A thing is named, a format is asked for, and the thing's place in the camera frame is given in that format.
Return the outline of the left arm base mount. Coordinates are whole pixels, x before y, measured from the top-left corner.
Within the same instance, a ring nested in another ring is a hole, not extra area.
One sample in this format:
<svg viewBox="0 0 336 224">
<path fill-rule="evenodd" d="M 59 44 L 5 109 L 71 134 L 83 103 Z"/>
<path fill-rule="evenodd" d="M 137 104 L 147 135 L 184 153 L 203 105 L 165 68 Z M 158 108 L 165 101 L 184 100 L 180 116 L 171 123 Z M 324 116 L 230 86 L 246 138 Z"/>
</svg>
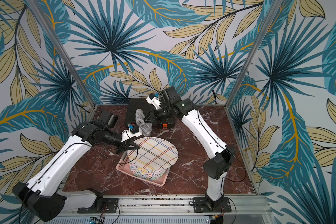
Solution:
<svg viewBox="0 0 336 224">
<path fill-rule="evenodd" d="M 114 214 L 117 211 L 118 198 L 99 198 L 89 208 L 79 208 L 78 214 Z"/>
</svg>

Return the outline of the plaid striped white plate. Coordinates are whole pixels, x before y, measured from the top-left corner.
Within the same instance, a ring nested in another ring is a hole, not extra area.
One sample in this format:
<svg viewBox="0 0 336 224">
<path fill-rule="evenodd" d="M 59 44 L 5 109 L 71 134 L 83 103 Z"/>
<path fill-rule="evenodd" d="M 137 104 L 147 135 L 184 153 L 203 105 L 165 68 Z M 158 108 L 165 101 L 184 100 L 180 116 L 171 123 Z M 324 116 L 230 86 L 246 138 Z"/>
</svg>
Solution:
<svg viewBox="0 0 336 224">
<path fill-rule="evenodd" d="M 142 137 L 134 141 L 140 148 L 127 151 L 128 161 L 152 171 L 168 169 L 178 160 L 177 148 L 167 140 Z"/>
</svg>

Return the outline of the colourful squiggle pattern plate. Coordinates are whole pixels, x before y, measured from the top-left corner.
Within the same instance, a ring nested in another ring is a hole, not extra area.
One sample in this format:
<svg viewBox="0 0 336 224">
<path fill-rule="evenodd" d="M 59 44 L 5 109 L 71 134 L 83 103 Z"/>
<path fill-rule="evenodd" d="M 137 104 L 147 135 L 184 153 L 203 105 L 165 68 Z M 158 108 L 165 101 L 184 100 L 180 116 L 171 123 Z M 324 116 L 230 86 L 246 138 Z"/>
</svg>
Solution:
<svg viewBox="0 0 336 224">
<path fill-rule="evenodd" d="M 148 181 L 155 181 L 161 178 L 167 171 L 166 169 L 159 169 L 159 170 L 143 169 L 133 163 L 129 164 L 129 168 L 135 177 Z"/>
</svg>

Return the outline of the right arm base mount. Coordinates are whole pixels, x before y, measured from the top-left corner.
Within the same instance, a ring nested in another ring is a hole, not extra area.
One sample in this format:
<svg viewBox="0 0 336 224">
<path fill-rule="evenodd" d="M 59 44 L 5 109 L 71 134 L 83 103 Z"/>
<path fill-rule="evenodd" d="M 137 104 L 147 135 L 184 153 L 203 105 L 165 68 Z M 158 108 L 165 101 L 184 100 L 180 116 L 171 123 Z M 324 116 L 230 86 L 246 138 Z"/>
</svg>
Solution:
<svg viewBox="0 0 336 224">
<path fill-rule="evenodd" d="M 193 207 L 195 213 L 227 213 L 232 211 L 230 201 L 225 197 L 221 197 L 217 201 L 212 201 L 208 197 L 194 197 L 189 205 Z"/>
</svg>

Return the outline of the grey dish cloth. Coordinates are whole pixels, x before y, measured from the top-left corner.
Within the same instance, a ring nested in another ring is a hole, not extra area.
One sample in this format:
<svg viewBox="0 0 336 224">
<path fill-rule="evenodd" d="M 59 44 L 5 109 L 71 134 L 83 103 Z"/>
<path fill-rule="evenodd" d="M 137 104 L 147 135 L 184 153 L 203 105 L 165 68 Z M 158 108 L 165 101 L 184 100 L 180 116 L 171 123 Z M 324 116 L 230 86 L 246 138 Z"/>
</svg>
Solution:
<svg viewBox="0 0 336 224">
<path fill-rule="evenodd" d="M 152 132 L 152 124 L 145 123 L 144 121 L 145 115 L 141 109 L 137 109 L 135 112 L 135 121 L 137 126 L 141 129 L 142 134 L 145 137 L 151 136 Z"/>
</svg>

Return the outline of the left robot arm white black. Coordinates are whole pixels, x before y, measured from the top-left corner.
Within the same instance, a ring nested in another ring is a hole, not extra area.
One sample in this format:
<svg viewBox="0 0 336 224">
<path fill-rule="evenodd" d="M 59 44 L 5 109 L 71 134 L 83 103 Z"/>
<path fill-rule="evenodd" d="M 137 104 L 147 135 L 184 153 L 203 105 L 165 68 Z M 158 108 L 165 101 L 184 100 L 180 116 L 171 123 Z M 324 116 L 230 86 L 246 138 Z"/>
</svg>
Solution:
<svg viewBox="0 0 336 224">
<path fill-rule="evenodd" d="M 58 188 L 66 174 L 95 144 L 114 146 L 117 154 L 140 148 L 132 138 L 139 137 L 142 130 L 137 125 L 129 125 L 127 130 L 115 132 L 112 128 L 117 120 L 116 115 L 104 111 L 97 119 L 80 123 L 41 171 L 26 183 L 19 182 L 13 187 L 13 193 L 21 206 L 44 222 L 68 210 L 83 209 L 94 213 L 103 211 L 106 205 L 103 195 L 98 191 L 87 189 L 59 193 Z"/>
</svg>

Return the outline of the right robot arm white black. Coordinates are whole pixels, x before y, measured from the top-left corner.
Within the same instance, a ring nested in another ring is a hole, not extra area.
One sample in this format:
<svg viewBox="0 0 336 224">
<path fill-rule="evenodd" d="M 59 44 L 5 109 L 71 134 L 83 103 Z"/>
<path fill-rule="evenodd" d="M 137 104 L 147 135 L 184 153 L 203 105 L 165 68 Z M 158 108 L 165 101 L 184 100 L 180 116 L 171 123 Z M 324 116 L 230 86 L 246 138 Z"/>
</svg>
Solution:
<svg viewBox="0 0 336 224">
<path fill-rule="evenodd" d="M 193 101 L 182 100 L 174 87 L 151 93 L 146 101 L 152 108 L 144 118 L 145 122 L 162 124 L 168 119 L 178 118 L 199 140 L 209 158 L 203 164 L 208 175 L 208 188 L 202 202 L 195 199 L 193 205 L 198 207 L 199 212 L 214 212 L 222 208 L 225 177 L 235 157 L 234 146 L 223 142 L 205 122 Z"/>
</svg>

